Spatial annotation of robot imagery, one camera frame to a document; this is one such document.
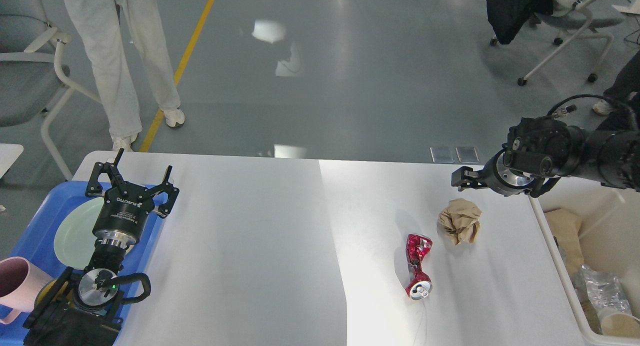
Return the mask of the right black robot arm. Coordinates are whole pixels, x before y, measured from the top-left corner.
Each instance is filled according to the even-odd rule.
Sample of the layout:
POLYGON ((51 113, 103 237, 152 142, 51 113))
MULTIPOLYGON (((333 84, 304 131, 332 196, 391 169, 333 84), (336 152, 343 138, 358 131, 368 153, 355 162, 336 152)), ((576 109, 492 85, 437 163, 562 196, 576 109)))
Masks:
POLYGON ((594 131, 559 119, 574 109, 560 102, 544 116, 522 118, 509 128, 506 142, 482 169, 458 168, 451 175, 451 185, 459 191, 491 189, 506 197, 537 198, 560 178, 577 177, 638 191, 639 96, 618 104, 594 131))

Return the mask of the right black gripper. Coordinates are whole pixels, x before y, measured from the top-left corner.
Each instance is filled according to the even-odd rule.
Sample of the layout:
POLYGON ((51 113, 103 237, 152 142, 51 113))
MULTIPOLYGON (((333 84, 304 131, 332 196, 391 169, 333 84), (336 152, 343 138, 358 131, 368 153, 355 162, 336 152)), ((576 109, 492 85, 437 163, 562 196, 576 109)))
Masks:
POLYGON ((518 175, 504 163, 505 151, 496 153, 483 169, 460 167, 451 173, 451 187, 462 192, 467 189, 487 189, 505 197, 525 193, 534 184, 532 177, 518 175))

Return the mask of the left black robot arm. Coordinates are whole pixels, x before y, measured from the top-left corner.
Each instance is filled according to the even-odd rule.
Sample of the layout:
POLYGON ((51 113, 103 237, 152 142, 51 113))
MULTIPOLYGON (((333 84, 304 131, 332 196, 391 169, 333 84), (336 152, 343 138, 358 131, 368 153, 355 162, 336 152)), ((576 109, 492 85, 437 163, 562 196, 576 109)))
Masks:
POLYGON ((85 191, 102 203, 91 231, 93 253, 83 269, 67 266, 39 292, 23 323, 25 346, 112 346, 122 329, 121 307, 151 295, 148 275, 123 274, 123 262, 143 239, 149 216, 171 213, 179 189, 171 181, 171 165, 155 186, 125 180, 118 169, 124 152, 94 164, 85 191))

